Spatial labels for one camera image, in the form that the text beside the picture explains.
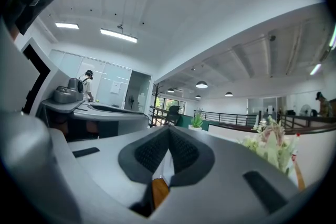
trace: coat rack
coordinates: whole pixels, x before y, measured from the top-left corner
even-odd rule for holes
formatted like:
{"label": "coat rack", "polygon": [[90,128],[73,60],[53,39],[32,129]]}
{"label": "coat rack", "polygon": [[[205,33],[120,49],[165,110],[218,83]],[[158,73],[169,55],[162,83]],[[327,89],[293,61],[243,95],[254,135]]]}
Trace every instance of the coat rack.
{"label": "coat rack", "polygon": [[[160,97],[159,94],[163,93],[163,92],[159,92],[160,88],[163,87],[163,86],[159,86],[159,84],[157,84],[157,85],[154,84],[154,87],[155,87],[155,90],[153,90],[153,92],[152,92],[152,95],[155,96],[153,107],[155,107],[155,105],[156,105],[156,99],[158,97]],[[154,111],[155,111],[155,109],[153,109],[153,112],[152,112],[152,124],[154,122]]]}

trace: window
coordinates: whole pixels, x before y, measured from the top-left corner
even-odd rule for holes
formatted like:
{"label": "window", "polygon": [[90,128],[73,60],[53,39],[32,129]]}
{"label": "window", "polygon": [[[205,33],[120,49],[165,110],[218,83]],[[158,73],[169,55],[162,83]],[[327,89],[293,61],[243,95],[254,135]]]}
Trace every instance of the window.
{"label": "window", "polygon": [[157,98],[155,107],[169,111],[169,108],[173,105],[178,105],[180,107],[179,113],[184,115],[185,102],[183,101],[166,99],[166,98]]}

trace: wooden floor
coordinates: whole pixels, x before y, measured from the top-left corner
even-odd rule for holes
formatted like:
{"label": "wooden floor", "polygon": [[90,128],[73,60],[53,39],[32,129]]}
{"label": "wooden floor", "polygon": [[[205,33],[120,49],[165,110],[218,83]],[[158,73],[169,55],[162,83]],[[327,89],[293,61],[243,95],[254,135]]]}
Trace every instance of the wooden floor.
{"label": "wooden floor", "polygon": [[169,189],[165,181],[160,178],[160,179],[153,180],[152,190],[153,190],[154,206],[156,209],[160,206],[160,204],[169,194]]}

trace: black cap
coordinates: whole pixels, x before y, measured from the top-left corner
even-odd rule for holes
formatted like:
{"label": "black cap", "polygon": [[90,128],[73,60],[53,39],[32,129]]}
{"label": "black cap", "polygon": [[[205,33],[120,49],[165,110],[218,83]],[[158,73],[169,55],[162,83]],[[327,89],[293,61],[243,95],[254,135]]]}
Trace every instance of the black cap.
{"label": "black cap", "polygon": [[316,94],[316,98],[315,98],[315,100],[318,100],[320,97],[323,97],[323,95],[322,95],[321,92],[318,92],[318,93]]}

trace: chair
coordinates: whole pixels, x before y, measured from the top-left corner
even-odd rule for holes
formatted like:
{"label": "chair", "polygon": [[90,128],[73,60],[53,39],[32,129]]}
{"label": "chair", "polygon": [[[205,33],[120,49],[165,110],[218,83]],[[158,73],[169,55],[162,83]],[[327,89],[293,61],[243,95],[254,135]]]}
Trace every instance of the chair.
{"label": "chair", "polygon": [[[175,126],[181,117],[181,115],[178,113],[179,110],[180,110],[180,107],[178,105],[171,106],[169,108],[169,113],[167,113],[167,116],[165,118],[165,122],[163,125],[169,125],[169,122],[170,122],[170,123],[173,123],[173,125]],[[156,125],[152,123],[148,125],[150,128],[156,127]]]}

